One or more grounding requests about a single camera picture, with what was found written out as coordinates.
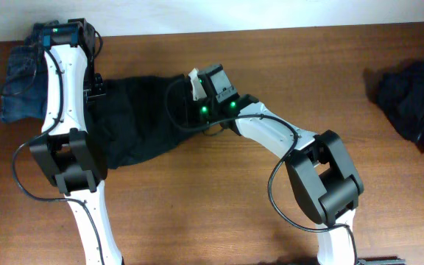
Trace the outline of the black jeans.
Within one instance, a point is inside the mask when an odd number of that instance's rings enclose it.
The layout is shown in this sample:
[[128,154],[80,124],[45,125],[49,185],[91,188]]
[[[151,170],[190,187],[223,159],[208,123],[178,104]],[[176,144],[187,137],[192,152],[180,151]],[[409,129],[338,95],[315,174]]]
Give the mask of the black jeans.
[[143,163],[193,137],[179,130],[199,124],[200,107],[184,75],[128,77],[104,81],[106,96],[85,110],[88,134],[109,169]]

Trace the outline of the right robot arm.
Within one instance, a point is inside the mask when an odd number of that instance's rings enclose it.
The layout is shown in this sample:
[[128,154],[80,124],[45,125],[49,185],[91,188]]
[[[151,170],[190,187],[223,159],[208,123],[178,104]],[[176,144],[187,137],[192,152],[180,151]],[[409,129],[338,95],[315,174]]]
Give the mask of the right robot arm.
[[199,105],[198,130],[213,125],[253,140],[279,158],[267,184],[269,201],[278,215],[272,186],[284,166],[294,198],[314,227],[284,216],[291,226],[317,235],[318,264],[404,264],[400,258],[360,258],[353,220],[364,184],[341,138],[332,130],[307,131],[283,120],[259,99],[239,94],[222,65],[193,69],[187,77]]

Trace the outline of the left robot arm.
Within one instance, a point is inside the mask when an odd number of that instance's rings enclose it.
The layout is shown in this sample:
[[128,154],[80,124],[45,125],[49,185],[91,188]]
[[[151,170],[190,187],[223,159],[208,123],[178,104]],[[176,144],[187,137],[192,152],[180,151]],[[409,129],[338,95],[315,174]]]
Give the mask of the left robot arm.
[[84,18],[44,26],[47,107],[42,133],[29,144],[40,169],[77,223],[87,264],[122,264],[105,204],[106,157],[88,134],[87,105],[105,95],[94,71],[96,30]]

